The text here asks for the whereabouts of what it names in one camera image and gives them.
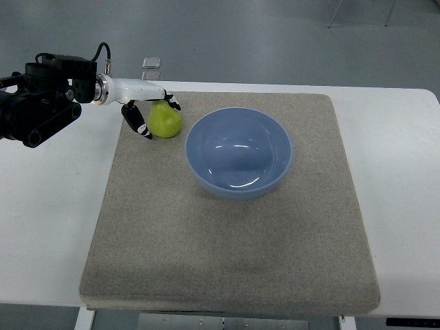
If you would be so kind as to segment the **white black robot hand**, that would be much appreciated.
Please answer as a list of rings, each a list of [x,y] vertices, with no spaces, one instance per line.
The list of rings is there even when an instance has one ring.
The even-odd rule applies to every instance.
[[[151,140],[146,122],[135,105],[135,101],[158,101],[164,100],[175,111],[181,107],[173,94],[168,93],[163,87],[155,85],[147,80],[129,78],[111,78],[106,74],[96,76],[96,90],[92,104],[110,105],[118,102],[122,105],[121,113],[133,131]]]

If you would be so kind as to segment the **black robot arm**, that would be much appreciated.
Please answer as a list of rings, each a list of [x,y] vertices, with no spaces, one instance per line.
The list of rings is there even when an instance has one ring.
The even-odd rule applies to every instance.
[[[95,96],[97,63],[40,53],[1,79],[1,138],[36,148],[77,120]]]

